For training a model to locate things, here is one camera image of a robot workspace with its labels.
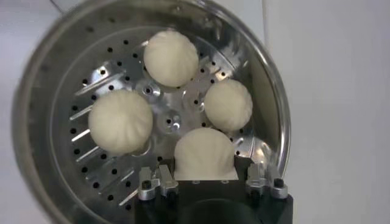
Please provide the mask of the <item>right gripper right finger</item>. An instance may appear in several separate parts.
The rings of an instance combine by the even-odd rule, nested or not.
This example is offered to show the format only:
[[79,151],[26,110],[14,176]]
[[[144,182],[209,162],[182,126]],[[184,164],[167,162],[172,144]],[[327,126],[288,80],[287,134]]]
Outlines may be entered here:
[[248,193],[258,192],[260,196],[269,193],[272,198],[288,198],[288,187],[277,168],[263,163],[252,163],[247,168],[246,189]]

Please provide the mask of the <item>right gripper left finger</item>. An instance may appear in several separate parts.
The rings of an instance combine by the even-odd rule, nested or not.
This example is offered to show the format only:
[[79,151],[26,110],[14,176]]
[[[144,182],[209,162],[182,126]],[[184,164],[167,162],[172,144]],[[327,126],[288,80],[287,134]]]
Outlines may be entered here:
[[153,200],[158,190],[164,198],[174,198],[179,194],[179,183],[166,164],[159,165],[155,172],[150,167],[142,167],[139,181],[138,198],[141,201]]

